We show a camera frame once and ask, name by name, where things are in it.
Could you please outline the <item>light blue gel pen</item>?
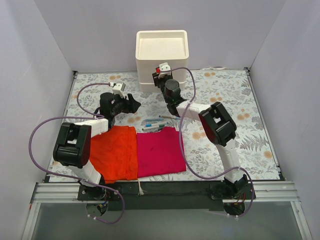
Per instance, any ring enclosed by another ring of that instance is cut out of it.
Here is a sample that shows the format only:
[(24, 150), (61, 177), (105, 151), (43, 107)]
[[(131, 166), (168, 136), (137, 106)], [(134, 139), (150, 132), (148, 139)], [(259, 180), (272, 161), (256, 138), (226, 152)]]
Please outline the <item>light blue gel pen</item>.
[(162, 118), (148, 118), (148, 119), (145, 119), (144, 121), (145, 122), (158, 122), (158, 121), (162, 121), (163, 119)]

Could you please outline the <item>white marker cyan cap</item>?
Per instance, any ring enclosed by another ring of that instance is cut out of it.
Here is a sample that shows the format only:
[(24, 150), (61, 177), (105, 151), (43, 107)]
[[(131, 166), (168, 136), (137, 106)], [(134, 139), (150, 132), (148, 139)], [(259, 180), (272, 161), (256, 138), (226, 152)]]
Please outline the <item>white marker cyan cap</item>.
[(146, 124), (145, 128), (150, 128), (150, 127), (156, 127), (156, 126), (165, 126), (168, 125), (168, 122), (157, 122), (157, 123), (150, 123), (150, 124)]

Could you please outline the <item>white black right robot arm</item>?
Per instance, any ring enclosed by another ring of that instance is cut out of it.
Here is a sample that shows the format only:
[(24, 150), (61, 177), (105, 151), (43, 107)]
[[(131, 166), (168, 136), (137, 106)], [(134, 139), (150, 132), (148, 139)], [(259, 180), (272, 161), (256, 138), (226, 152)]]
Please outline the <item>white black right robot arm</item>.
[(248, 175), (241, 168), (236, 150), (236, 123), (221, 102), (198, 104), (183, 98), (172, 72), (171, 69), (157, 67), (152, 74), (154, 85), (160, 89), (169, 113), (181, 121), (189, 118), (201, 122), (206, 137), (217, 148), (224, 169), (221, 173), (224, 180), (214, 195), (232, 199), (245, 196)]

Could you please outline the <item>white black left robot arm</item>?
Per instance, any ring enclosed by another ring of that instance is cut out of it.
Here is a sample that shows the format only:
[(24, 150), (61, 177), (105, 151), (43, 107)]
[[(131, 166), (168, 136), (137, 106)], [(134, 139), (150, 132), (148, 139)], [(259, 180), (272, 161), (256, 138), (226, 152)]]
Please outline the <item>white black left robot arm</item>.
[(78, 199), (102, 200), (109, 191), (104, 184), (138, 178), (137, 133), (134, 127), (116, 126), (118, 114), (136, 113), (141, 103), (132, 94), (100, 95), (95, 114), (102, 119), (64, 122), (53, 149), (53, 158), (85, 181)]

